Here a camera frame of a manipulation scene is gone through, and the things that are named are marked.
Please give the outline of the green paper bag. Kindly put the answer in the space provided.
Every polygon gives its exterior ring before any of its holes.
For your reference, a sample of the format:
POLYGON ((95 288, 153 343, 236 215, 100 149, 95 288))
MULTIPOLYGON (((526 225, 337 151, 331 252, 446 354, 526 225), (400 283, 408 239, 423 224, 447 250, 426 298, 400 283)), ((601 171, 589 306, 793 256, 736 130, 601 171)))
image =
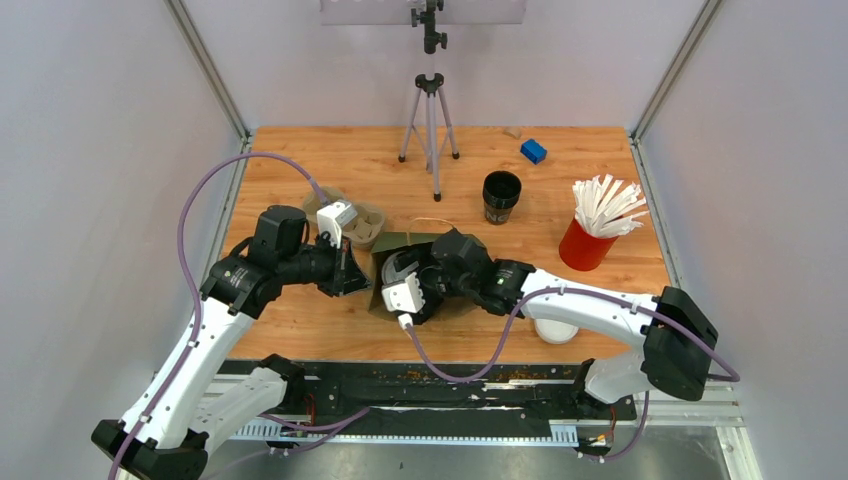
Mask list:
POLYGON ((448 291, 446 281, 433 279, 427 283, 421 279, 423 269, 438 265, 432 255, 432 246, 440 236, 439 233, 386 231, 376 237, 371 249, 373 281, 367 302, 369 314, 418 326, 432 318, 463 316, 476 309, 472 300, 448 291), (405 297, 396 299, 409 285, 410 275, 415 276, 413 285, 421 291, 420 309, 416 312, 402 309, 407 304, 405 297))

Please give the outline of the white single cup lid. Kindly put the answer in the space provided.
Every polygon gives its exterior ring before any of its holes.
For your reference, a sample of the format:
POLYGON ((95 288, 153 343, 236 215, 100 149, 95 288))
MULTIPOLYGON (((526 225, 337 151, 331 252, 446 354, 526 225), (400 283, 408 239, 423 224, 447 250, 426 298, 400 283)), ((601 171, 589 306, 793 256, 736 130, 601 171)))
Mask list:
POLYGON ((403 281, 419 267, 420 258, 421 253, 415 249, 391 253, 381 267, 383 284, 390 285, 403 281))

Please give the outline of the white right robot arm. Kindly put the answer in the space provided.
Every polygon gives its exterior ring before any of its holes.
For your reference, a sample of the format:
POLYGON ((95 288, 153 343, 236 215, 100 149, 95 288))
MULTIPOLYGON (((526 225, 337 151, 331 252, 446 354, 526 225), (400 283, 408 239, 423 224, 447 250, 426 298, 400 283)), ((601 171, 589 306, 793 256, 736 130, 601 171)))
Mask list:
POLYGON ((582 363, 571 403, 596 417, 619 399, 651 388, 685 401, 702 399, 718 356, 718 332, 693 298, 667 286, 658 296, 606 290, 557 277, 529 263, 493 259, 457 229, 403 268, 383 290, 402 329, 427 320, 446 298, 465 298, 486 312, 586 329, 629 346, 626 354, 582 363))

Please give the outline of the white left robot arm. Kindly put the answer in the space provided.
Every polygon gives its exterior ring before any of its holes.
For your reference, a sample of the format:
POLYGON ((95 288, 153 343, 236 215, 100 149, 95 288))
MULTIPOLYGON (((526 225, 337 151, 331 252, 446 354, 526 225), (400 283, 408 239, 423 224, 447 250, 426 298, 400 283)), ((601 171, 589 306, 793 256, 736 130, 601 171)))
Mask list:
POLYGON ((277 354, 218 399, 200 401, 234 345, 284 287, 313 284, 329 297, 370 288, 343 234, 356 216, 347 201, 322 207, 309 244, 304 211, 284 205, 264 211, 254 234, 194 290, 195 313, 150 386, 121 418, 100 421, 92 443, 140 479, 198 479, 212 453, 254 417, 275 407, 298 411, 306 400, 304 370, 277 354))

